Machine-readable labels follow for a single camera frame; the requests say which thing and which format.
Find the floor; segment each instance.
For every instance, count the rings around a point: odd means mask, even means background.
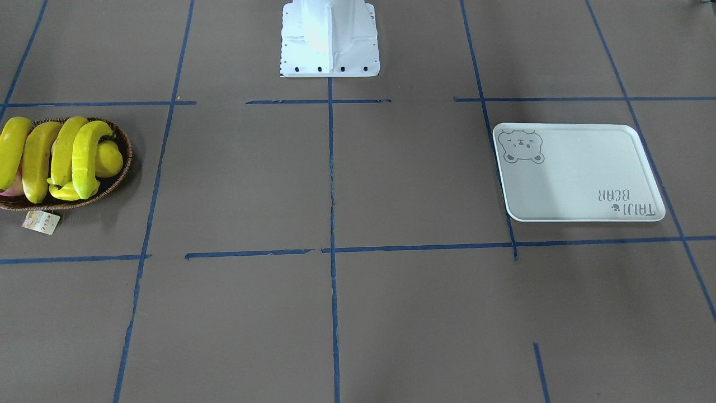
[[[0,123],[137,160],[0,212],[3,402],[712,402],[716,12],[372,0],[378,77],[279,77],[288,0],[0,2]],[[500,122],[620,123],[667,216],[505,214]]]

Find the blue tape line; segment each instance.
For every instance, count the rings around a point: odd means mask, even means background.
[[[398,246],[370,246],[370,247],[338,247],[337,253],[354,252],[400,252],[408,250],[455,250],[455,249],[485,249],[494,247],[512,247],[510,242],[492,242],[483,244],[446,244],[446,245],[398,245]]]
[[[307,103],[328,103],[328,100],[251,100],[247,105],[275,105],[280,103],[307,104]]]
[[[252,100],[247,105],[327,104],[327,103],[391,103],[393,100]]]
[[[17,80],[20,78],[20,72],[22,71],[22,67],[25,66],[25,60],[27,60],[27,55],[30,53],[32,42],[35,41],[35,36],[37,35],[37,30],[40,28],[40,23],[42,22],[42,17],[44,16],[44,11],[46,8],[47,0],[44,0],[42,2],[42,7],[40,8],[40,13],[37,16],[37,21],[35,21],[35,28],[33,28],[32,30],[30,40],[27,41],[25,53],[22,54],[20,64],[17,66],[17,70],[15,70],[15,76],[12,77],[12,83],[10,84],[10,88],[7,90],[7,95],[5,95],[5,102],[3,102],[2,107],[0,107],[0,120],[2,120],[2,118],[5,116],[5,111],[7,110],[8,104],[10,103],[10,97],[12,97],[12,93],[15,91],[15,85],[17,85]]]
[[[335,403],[341,403],[341,369],[338,342],[338,287],[336,281],[336,192],[334,176],[334,147],[333,147],[333,79],[328,79],[328,165],[331,174],[331,305],[333,316],[333,392]]]
[[[0,259],[0,265],[20,265],[24,263],[58,262],[104,262],[106,260],[139,260],[140,255],[117,256],[68,256],[68,257],[26,257],[22,259]]]
[[[564,241],[537,241],[518,242],[519,246],[567,246],[567,245],[615,245],[615,244],[644,244],[653,242],[679,242],[680,237],[655,238],[624,238],[615,240],[564,240]]]
[[[194,0],[190,0],[189,12],[186,19],[186,27],[184,29],[184,39],[181,45],[181,53],[179,54],[179,62],[177,64],[177,72],[174,78],[174,88],[172,89],[172,100],[169,104],[169,113],[167,114],[167,124],[164,129],[164,139],[162,141],[162,151],[159,155],[159,162],[157,165],[157,174],[154,180],[154,190],[152,192],[152,201],[150,203],[149,215],[147,217],[147,229],[144,236],[144,242],[142,244],[142,254],[137,267],[137,280],[135,281],[134,298],[132,300],[132,317],[130,319],[129,326],[127,327],[127,333],[125,334],[125,344],[122,347],[122,359],[120,361],[120,370],[117,373],[117,385],[115,386],[115,395],[113,403],[119,403],[120,392],[122,391],[122,380],[124,379],[125,369],[127,367],[127,355],[129,354],[130,341],[132,340],[132,330],[134,328],[135,315],[137,313],[137,302],[139,301],[140,292],[140,280],[144,273],[144,262],[147,254],[147,248],[149,246],[149,238],[152,232],[152,221],[154,219],[154,208],[157,204],[157,195],[159,193],[159,183],[161,180],[162,162],[164,160],[164,153],[166,152],[167,139],[169,138],[169,131],[172,125],[172,118],[174,114],[174,105],[176,104],[177,91],[179,89],[179,79],[181,77],[182,64],[184,63],[184,54],[186,52],[186,43],[189,39],[189,29],[191,27],[191,18],[194,12]]]
[[[685,237],[687,241],[715,241],[716,235],[705,235],[701,237]]]
[[[488,139],[490,140],[490,147],[492,148],[493,156],[497,161],[497,153],[495,152],[495,140],[492,137],[492,128],[490,125],[490,117],[488,116],[488,106],[485,103],[485,93],[483,92],[483,83],[480,79],[480,69],[478,68],[478,60],[475,57],[475,48],[473,47],[473,35],[470,33],[470,25],[468,24],[468,13],[465,11],[465,1],[460,0],[460,10],[463,12],[463,23],[465,24],[465,34],[468,37],[468,46],[470,47],[470,57],[473,59],[473,69],[475,70],[475,81],[478,84],[478,93],[480,94],[480,104],[483,107],[483,116],[485,118],[485,126],[488,131]],[[500,178],[499,172],[497,179],[502,187],[502,179]],[[507,217],[507,228],[510,232],[510,240],[512,241],[512,250],[515,260],[517,260],[517,244],[515,243],[515,232],[512,228],[512,219],[510,218],[507,210],[505,210],[505,216]]]
[[[333,103],[391,103],[393,100],[332,100]]]
[[[455,102],[480,102],[479,98],[453,98]],[[485,102],[623,101],[623,97],[485,98]]]
[[[635,101],[698,101],[716,100],[716,97],[628,97],[627,100]]]
[[[687,237],[688,240],[716,240],[716,236]],[[681,237],[653,237],[653,238],[623,238],[612,240],[561,240],[561,241],[534,241],[516,242],[518,247],[548,247],[567,245],[616,245],[616,244],[642,244],[654,242],[681,242]],[[511,242],[486,242],[475,244],[441,244],[441,245],[398,245],[398,246],[370,246],[370,247],[337,247],[336,253],[355,252],[400,252],[410,250],[456,250],[456,249],[489,249],[499,247],[512,247]],[[329,253],[329,248],[321,249],[322,253]]]
[[[175,105],[196,105],[196,101],[176,101]],[[145,106],[170,105],[171,101],[132,101],[132,102],[49,102],[49,103],[10,103],[9,108],[33,108],[36,106]]]
[[[542,355],[539,353],[539,345],[532,343],[535,350],[535,359],[537,360],[537,369],[539,370],[539,380],[542,382],[542,394],[544,394],[544,403],[550,403],[549,390],[547,390],[547,379],[544,377],[544,368],[542,367]]]
[[[689,242],[687,241],[686,237],[684,236],[684,232],[681,228],[681,224],[679,223],[679,219],[677,218],[676,211],[674,210],[674,206],[671,203],[671,199],[669,198],[667,189],[664,186],[662,177],[659,174],[657,165],[654,163],[652,153],[649,150],[649,146],[647,145],[646,138],[644,138],[644,134],[642,132],[642,127],[639,124],[639,119],[637,119],[637,113],[634,111],[632,102],[629,100],[629,96],[627,95],[627,90],[624,87],[624,83],[621,80],[619,71],[616,68],[616,63],[614,62],[614,58],[612,57],[611,52],[609,51],[609,46],[606,44],[604,35],[602,34],[601,28],[599,27],[599,22],[596,20],[596,15],[594,13],[594,10],[592,9],[591,4],[589,3],[589,0],[584,0],[584,1],[586,3],[587,9],[589,10],[591,18],[594,21],[594,26],[596,27],[596,31],[597,31],[597,33],[599,33],[599,39],[601,39],[601,43],[604,46],[604,50],[606,51],[606,56],[609,58],[609,62],[611,63],[611,68],[614,70],[614,75],[616,75],[616,81],[619,83],[621,92],[624,94],[624,98],[626,99],[626,105],[629,107],[629,112],[632,114],[632,119],[634,119],[634,124],[636,126],[635,128],[637,130],[637,133],[639,134],[639,139],[642,141],[642,145],[644,146],[644,153],[647,155],[647,159],[649,160],[649,163],[651,164],[652,169],[654,170],[654,177],[662,189],[662,193],[664,195],[664,200],[666,201],[666,204],[669,207],[669,211],[671,212],[672,218],[674,220],[674,225],[676,226],[676,229],[679,232],[679,237],[682,241],[682,244],[684,245],[684,250],[686,251],[686,254],[689,257],[689,262],[691,263],[691,267],[694,270],[694,274],[696,275],[699,286],[701,287],[701,291],[704,295],[704,298],[706,299],[706,304],[708,305],[709,310],[711,311],[711,316],[712,316],[714,322],[716,322],[716,308],[714,307],[714,304],[711,301],[709,292],[706,288],[706,285],[704,284],[704,280],[701,277],[701,272],[699,271],[698,265],[696,264],[696,260],[694,259],[694,256],[691,253],[691,248],[689,247]]]
[[[480,102],[480,98],[457,98],[455,102]],[[485,98],[485,102],[561,102],[561,101],[703,101],[716,97],[555,97],[555,98]]]
[[[235,257],[235,256],[269,256],[269,255],[304,255],[313,249],[283,249],[283,250],[248,250],[245,252],[206,252],[187,253],[186,260],[204,257]]]

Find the banana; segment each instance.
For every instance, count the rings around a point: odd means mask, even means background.
[[[15,180],[20,167],[22,150],[32,122],[26,118],[11,118],[5,123],[0,134],[0,193],[6,191]]]
[[[104,136],[114,138],[112,129],[101,120],[95,120],[80,128],[72,146],[72,183],[80,199],[88,199],[95,188],[95,158],[97,144]]]
[[[66,200],[68,202],[74,202],[75,200],[79,200],[79,194],[77,194],[77,191],[74,190],[74,184],[72,182],[67,182],[63,187],[58,188],[55,185],[49,185],[48,186],[49,193],[58,200]],[[97,190],[100,189],[100,181],[95,179],[95,190],[92,192],[92,196],[97,194]]]
[[[57,138],[62,124],[46,122],[32,129],[22,153],[22,187],[25,197],[35,204],[42,203],[47,195],[49,150]]]
[[[52,163],[49,168],[47,182],[57,186],[64,186],[72,180],[72,146],[74,138],[80,128],[89,121],[82,116],[67,119],[62,125],[57,140],[52,145]]]

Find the apple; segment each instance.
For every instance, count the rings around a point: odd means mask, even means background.
[[[25,194],[25,190],[22,188],[22,164],[20,164],[15,175],[15,181],[4,192],[0,193],[0,196],[12,197],[23,194]]]

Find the yellow banana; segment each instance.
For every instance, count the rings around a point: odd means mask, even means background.
[[[32,122],[26,118],[11,118],[5,123],[0,134],[0,193],[6,191],[15,180],[20,167],[22,150]]]
[[[72,146],[74,138],[79,129],[86,125],[87,119],[82,116],[74,116],[67,119],[62,125],[57,141],[52,146],[52,163],[49,168],[49,179],[47,182],[57,186],[64,186],[72,180]]]
[[[79,200],[79,194],[77,194],[77,191],[74,190],[74,184],[72,182],[67,182],[63,187],[58,188],[55,185],[49,185],[48,187],[49,193],[58,200],[66,200],[68,202],[74,202],[75,200]],[[95,190],[92,192],[92,196],[97,194],[97,190],[100,189],[100,181],[95,179]]]
[[[95,188],[97,144],[104,136],[114,137],[112,129],[101,120],[80,128],[72,146],[72,183],[80,199],[88,199]]]
[[[35,204],[42,203],[47,195],[49,150],[57,138],[62,124],[46,122],[32,129],[22,153],[22,187],[25,197]]]
[[[122,170],[124,160],[122,153],[114,141],[103,141],[97,146],[95,158],[95,176],[111,178]]]

